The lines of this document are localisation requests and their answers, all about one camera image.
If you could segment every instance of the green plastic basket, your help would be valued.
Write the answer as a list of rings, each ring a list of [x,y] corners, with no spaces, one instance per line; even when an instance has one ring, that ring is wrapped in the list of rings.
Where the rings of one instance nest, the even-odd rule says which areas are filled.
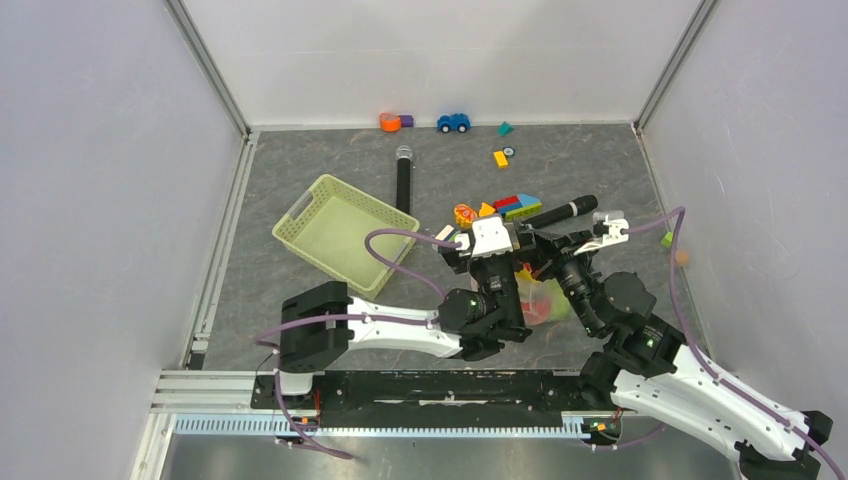
[[[400,210],[332,175],[321,175],[272,233],[299,257],[373,300],[393,270],[368,254],[365,236],[380,228],[415,232],[418,227],[418,220]],[[414,243],[400,235],[380,235],[371,241],[377,253],[396,263]]]

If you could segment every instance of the teal toy block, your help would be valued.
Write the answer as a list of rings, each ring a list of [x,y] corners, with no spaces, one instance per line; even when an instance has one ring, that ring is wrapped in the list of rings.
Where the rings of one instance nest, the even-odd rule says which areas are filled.
[[[521,203],[522,207],[529,207],[530,205],[536,205],[537,203],[542,203],[538,198],[533,195],[527,195],[526,193],[519,193],[518,201]]]
[[[501,124],[501,127],[498,129],[498,135],[500,135],[500,136],[502,136],[502,137],[503,137],[503,136],[505,136],[507,133],[509,133],[509,132],[511,132],[511,131],[513,131],[513,130],[515,130],[515,129],[514,129],[514,128],[512,128],[512,125],[510,125],[510,124],[509,124],[509,123],[507,123],[507,122],[504,122],[504,123],[502,123],[502,124]]]

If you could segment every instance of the green cube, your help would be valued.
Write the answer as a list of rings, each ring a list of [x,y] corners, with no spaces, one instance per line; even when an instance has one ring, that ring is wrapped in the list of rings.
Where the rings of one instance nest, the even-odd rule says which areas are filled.
[[[662,243],[665,248],[671,248],[671,241],[674,239],[674,232],[668,232],[663,237]]]
[[[512,125],[508,124],[507,122],[504,122],[501,124],[501,128],[498,129],[498,135],[503,137],[504,135],[513,130],[514,129],[512,128]]]

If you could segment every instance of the black metal base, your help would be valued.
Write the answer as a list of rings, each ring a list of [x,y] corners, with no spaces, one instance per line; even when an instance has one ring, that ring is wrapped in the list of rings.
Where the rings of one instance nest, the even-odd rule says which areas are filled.
[[[576,375],[550,370],[327,371],[310,395],[284,400],[290,409],[317,403],[325,427],[556,427],[563,411],[598,409]],[[272,375],[256,377],[251,407],[278,408]]]

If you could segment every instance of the red block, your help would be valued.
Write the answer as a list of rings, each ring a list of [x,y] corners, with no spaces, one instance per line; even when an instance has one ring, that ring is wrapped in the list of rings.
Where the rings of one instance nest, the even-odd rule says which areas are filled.
[[[518,200],[517,195],[513,195],[511,197],[504,197],[493,203],[492,206],[495,207],[495,210],[500,210],[501,208],[506,207],[507,205],[512,205],[515,203],[519,205],[521,204],[521,202]]]

